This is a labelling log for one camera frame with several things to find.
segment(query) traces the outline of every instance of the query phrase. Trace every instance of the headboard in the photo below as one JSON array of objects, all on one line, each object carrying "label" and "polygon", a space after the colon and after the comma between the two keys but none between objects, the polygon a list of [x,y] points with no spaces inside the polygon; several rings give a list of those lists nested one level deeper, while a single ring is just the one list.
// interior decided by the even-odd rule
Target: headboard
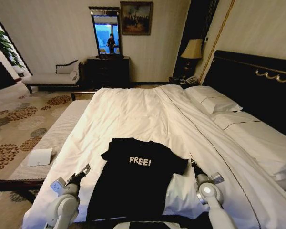
[{"label": "headboard", "polygon": [[203,85],[286,135],[286,60],[217,50]]}]

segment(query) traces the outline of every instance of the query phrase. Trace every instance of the pillow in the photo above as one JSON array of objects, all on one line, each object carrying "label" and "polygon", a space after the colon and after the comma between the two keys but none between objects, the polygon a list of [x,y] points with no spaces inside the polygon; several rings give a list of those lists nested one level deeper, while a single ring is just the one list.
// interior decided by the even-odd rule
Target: pillow
[{"label": "pillow", "polygon": [[73,80],[76,80],[77,79],[77,76],[78,76],[78,65],[79,65],[79,62],[80,61],[76,61],[75,63],[74,63],[74,66],[73,66],[73,70],[72,70],[72,72],[70,73],[70,79],[73,81]]},{"label": "pillow", "polygon": [[197,100],[210,114],[214,112],[241,111],[240,107],[232,99],[219,93],[209,86],[194,86],[185,89],[185,93]]},{"label": "pillow", "polygon": [[78,60],[72,61],[69,64],[57,64],[56,65],[56,74],[70,74],[74,67],[78,65]]},{"label": "pillow", "polygon": [[214,122],[275,180],[286,176],[286,136],[246,112],[219,114]]},{"label": "pillow", "polygon": [[70,79],[73,81],[73,80],[76,80],[77,78],[77,71],[73,70],[71,73],[70,73]]}]

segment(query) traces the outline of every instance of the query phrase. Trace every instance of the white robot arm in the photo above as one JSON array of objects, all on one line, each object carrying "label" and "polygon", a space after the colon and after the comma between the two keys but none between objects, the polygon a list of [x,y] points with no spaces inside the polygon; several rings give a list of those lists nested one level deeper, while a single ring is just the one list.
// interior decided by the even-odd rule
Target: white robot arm
[{"label": "white robot arm", "polygon": [[67,229],[74,222],[78,215],[78,206],[80,204],[78,193],[81,179],[89,171],[90,166],[88,164],[80,173],[74,173],[68,179],[68,183],[60,177],[51,184],[51,188],[58,193],[58,198],[47,209],[45,229]]},{"label": "white robot arm", "polygon": [[228,213],[221,207],[224,201],[224,196],[220,189],[215,184],[224,181],[223,177],[216,173],[212,178],[209,178],[206,173],[191,159],[191,166],[195,171],[198,191],[197,196],[202,204],[208,204],[209,219],[214,229],[236,229],[237,226],[233,222]]}]

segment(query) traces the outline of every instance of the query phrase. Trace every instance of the table lamp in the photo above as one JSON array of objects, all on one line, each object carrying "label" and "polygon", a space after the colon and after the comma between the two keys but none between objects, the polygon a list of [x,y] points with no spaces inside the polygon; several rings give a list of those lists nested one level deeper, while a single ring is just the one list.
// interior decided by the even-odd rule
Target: table lamp
[{"label": "table lamp", "polygon": [[194,68],[198,63],[198,60],[202,58],[201,45],[202,39],[189,40],[185,51],[181,55],[182,58],[188,59],[187,64],[184,67],[184,75],[182,78],[186,79],[194,74]]}]

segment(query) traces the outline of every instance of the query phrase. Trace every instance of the wallpaper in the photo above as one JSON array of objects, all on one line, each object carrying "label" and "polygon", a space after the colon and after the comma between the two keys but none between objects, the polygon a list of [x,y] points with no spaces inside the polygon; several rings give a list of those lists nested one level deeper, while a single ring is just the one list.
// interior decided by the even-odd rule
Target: wallpaper
[{"label": "wallpaper", "polygon": [[[150,36],[123,36],[131,81],[167,82],[172,76],[190,0],[153,0]],[[0,21],[33,74],[96,56],[88,6],[120,6],[119,0],[0,0]]]},{"label": "wallpaper", "polygon": [[[206,62],[231,0],[220,0],[195,75],[204,78]],[[214,51],[225,50],[286,59],[286,0],[235,0]]]}]

